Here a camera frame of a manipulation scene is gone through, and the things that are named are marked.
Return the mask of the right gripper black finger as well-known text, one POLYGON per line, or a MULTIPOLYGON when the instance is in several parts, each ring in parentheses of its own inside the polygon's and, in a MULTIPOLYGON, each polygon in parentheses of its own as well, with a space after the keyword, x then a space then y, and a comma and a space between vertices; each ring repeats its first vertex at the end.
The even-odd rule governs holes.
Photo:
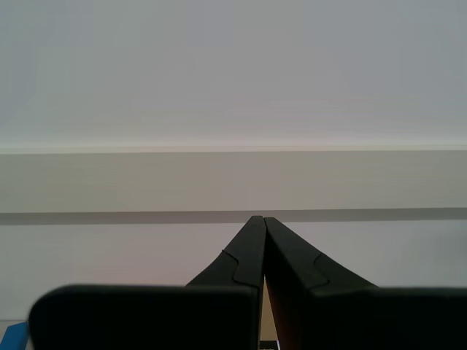
POLYGON ((281 349, 466 348, 466 289, 378 287, 279 220, 264 222, 281 349))
POLYGON ((265 221, 252 217, 184 286, 69 285, 32 306, 35 349, 256 349, 265 221))

